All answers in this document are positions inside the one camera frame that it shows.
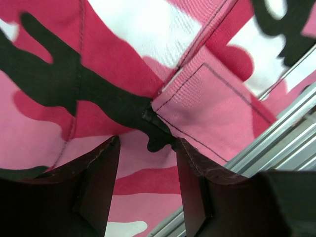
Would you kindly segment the pink camouflage trousers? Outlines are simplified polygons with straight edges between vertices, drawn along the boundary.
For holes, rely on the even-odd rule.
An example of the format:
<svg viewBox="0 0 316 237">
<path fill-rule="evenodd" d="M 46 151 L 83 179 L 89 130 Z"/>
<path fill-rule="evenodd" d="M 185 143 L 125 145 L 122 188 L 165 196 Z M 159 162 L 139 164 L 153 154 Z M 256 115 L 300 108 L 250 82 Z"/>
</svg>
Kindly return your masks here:
<svg viewBox="0 0 316 237">
<path fill-rule="evenodd" d="M 118 135 L 108 237 L 181 204 L 175 137 L 224 165 L 316 80 L 313 0 L 3 0 L 0 175 Z"/>
</svg>

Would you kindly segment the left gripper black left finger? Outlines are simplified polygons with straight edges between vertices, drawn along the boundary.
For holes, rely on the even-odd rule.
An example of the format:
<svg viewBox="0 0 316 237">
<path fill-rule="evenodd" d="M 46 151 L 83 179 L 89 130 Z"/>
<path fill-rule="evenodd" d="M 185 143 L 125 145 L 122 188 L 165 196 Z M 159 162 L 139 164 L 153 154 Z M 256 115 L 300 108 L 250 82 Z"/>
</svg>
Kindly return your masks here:
<svg viewBox="0 0 316 237">
<path fill-rule="evenodd" d="M 0 180 L 3 237 L 102 237 L 117 175 L 117 136 L 32 179 Z"/>
</svg>

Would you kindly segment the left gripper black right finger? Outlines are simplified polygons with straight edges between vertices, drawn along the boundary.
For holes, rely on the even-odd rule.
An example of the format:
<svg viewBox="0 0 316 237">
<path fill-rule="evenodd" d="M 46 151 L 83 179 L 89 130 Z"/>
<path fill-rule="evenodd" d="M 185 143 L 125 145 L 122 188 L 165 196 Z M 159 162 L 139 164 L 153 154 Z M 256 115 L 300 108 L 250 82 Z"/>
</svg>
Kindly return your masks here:
<svg viewBox="0 0 316 237">
<path fill-rule="evenodd" d="M 183 138 L 176 157 L 187 236 L 315 236 L 315 172 L 269 170 L 247 178 Z"/>
</svg>

